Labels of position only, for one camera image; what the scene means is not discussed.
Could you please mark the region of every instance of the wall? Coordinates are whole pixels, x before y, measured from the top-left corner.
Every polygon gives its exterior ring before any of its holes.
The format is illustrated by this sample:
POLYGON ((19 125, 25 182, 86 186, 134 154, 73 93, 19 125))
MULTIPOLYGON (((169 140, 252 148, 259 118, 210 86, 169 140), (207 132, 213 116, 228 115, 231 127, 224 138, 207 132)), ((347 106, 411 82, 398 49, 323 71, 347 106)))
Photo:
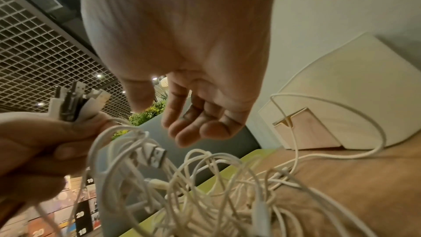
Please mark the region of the wall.
POLYGON ((263 148, 280 146, 257 113, 270 94, 363 32, 373 33, 421 69, 421 0, 275 0, 268 70, 247 121, 263 148))

